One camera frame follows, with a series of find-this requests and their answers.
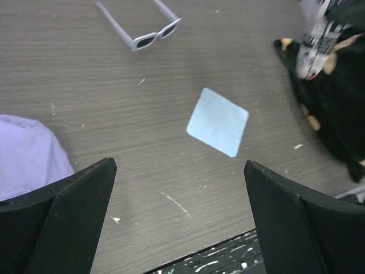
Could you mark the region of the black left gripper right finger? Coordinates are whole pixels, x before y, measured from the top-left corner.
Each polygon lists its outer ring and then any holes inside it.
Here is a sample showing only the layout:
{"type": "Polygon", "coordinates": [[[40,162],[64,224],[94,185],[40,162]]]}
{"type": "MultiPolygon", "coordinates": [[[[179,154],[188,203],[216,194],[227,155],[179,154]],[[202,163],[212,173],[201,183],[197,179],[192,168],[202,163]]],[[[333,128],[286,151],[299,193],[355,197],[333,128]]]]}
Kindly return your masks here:
{"type": "Polygon", "coordinates": [[[267,273],[364,273],[364,206],[247,161],[246,189],[267,273]]]}

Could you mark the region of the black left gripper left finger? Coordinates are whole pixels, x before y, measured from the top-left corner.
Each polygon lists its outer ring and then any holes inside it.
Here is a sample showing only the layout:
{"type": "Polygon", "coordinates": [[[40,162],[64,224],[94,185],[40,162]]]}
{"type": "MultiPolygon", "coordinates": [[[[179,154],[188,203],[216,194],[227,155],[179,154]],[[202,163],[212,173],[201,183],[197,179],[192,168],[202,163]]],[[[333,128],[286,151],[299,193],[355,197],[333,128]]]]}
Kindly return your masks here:
{"type": "Polygon", "coordinates": [[[90,273],[115,182],[104,158],[1,202],[1,273],[90,273]]]}

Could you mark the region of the flag print glasses case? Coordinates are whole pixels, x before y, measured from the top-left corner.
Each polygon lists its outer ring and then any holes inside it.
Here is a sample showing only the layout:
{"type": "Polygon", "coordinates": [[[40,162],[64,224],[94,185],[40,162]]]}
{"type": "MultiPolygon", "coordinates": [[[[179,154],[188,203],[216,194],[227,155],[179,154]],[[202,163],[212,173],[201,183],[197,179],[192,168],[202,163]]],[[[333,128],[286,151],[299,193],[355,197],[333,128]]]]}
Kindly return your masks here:
{"type": "Polygon", "coordinates": [[[297,77],[312,80],[323,69],[341,33],[350,27],[327,19],[342,1],[300,0],[299,7],[306,19],[306,28],[299,45],[296,62],[297,77]]]}

